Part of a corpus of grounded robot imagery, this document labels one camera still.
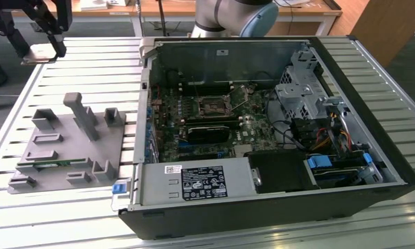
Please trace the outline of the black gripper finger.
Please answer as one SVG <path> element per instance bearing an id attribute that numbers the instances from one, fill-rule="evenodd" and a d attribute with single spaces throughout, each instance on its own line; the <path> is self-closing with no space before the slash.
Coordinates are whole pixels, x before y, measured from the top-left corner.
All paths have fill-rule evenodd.
<path id="1" fill-rule="evenodd" d="M 0 36 L 8 38 L 18 56 L 23 58 L 30 52 L 30 45 L 24 40 L 19 29 L 15 28 L 12 14 L 3 10 L 0 10 Z"/>
<path id="2" fill-rule="evenodd" d="M 54 16 L 45 1 L 27 2 L 29 4 L 23 8 L 24 13 L 49 35 L 49 40 L 57 52 L 55 58 L 65 57 L 67 47 L 63 42 L 63 33 L 70 30 L 73 24 L 73 2 L 53 1 L 57 6 L 58 17 Z"/>

